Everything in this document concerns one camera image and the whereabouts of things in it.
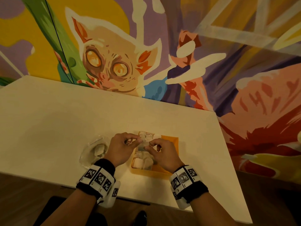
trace hand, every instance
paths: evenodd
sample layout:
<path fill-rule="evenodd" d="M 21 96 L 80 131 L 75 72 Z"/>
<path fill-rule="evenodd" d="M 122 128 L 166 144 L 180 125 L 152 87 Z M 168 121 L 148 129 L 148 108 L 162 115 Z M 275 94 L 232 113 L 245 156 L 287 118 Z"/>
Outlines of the hand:
<path fill-rule="evenodd" d="M 175 145 L 172 142 L 164 139 L 154 139 L 150 143 L 157 145 L 157 151 L 151 146 L 146 146 L 144 149 L 155 158 L 164 170 L 174 173 L 176 169 L 185 165 L 180 160 Z"/>
<path fill-rule="evenodd" d="M 126 145 L 125 141 L 135 139 L 130 145 Z M 108 151 L 104 159 L 109 160 L 115 167 L 124 164 L 133 153 L 133 150 L 142 143 L 142 139 L 138 135 L 132 133 L 118 133 L 110 142 Z"/>

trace white table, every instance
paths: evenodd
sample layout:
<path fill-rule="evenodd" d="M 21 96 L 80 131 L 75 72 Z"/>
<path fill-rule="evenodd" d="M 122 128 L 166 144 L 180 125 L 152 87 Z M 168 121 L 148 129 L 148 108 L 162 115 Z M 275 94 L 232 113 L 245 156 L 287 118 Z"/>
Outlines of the white table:
<path fill-rule="evenodd" d="M 79 156 L 98 134 L 179 137 L 179 156 L 237 221 L 251 223 L 215 113 L 25 76 L 0 90 L 0 172 L 75 187 Z M 177 208 L 168 180 L 117 167 L 119 197 Z"/>

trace orange eye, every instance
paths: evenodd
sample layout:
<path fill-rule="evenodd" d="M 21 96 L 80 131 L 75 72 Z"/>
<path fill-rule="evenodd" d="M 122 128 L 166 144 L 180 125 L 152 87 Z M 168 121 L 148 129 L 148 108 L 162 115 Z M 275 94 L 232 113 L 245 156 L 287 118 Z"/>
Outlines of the orange eye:
<path fill-rule="evenodd" d="M 113 72 L 119 77 L 125 76 L 128 73 L 128 68 L 123 63 L 116 63 L 113 66 Z"/>
<path fill-rule="evenodd" d="M 93 51 L 87 51 L 86 57 L 88 62 L 94 66 L 94 67 L 100 67 L 101 66 L 101 59 L 100 57 Z"/>

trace finger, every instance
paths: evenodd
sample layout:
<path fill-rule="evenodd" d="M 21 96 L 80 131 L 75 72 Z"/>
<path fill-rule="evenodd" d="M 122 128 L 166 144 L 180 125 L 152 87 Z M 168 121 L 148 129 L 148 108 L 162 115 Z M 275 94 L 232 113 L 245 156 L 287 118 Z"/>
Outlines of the finger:
<path fill-rule="evenodd" d="M 157 158 L 159 152 L 156 152 L 154 148 L 152 148 L 151 146 L 145 146 L 144 149 L 147 150 L 152 156 L 154 156 L 155 159 Z"/>
<path fill-rule="evenodd" d="M 127 140 L 129 140 L 129 139 L 135 139 L 135 140 L 137 140 L 137 139 L 139 139 L 140 138 L 140 136 L 138 136 L 138 135 L 135 135 L 135 134 L 133 134 L 133 133 L 123 133 L 124 134 L 124 137 L 127 139 Z"/>
<path fill-rule="evenodd" d="M 165 141 L 164 139 L 158 138 L 158 139 L 154 139 L 154 140 L 150 141 L 150 143 L 152 143 L 154 146 L 155 145 L 161 145 L 162 146 L 164 141 Z"/>
<path fill-rule="evenodd" d="M 142 139 L 140 138 L 140 139 L 133 141 L 128 147 L 131 148 L 132 150 L 134 150 L 141 143 L 142 143 Z"/>

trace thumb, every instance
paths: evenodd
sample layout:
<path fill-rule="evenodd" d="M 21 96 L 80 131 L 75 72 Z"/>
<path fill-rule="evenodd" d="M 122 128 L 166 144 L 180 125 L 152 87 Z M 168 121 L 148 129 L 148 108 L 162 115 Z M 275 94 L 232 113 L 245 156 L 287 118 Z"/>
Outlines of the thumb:
<path fill-rule="evenodd" d="M 157 158 L 159 152 L 157 152 L 154 148 L 152 148 L 151 146 L 145 146 L 144 149 L 147 150 L 152 156 L 154 156 L 155 159 Z"/>
<path fill-rule="evenodd" d="M 129 145 L 129 147 L 130 147 L 132 150 L 134 150 L 136 147 L 138 147 L 139 144 L 142 143 L 142 141 L 143 141 L 142 139 L 137 139 L 137 140 L 133 141 L 133 142 Z"/>

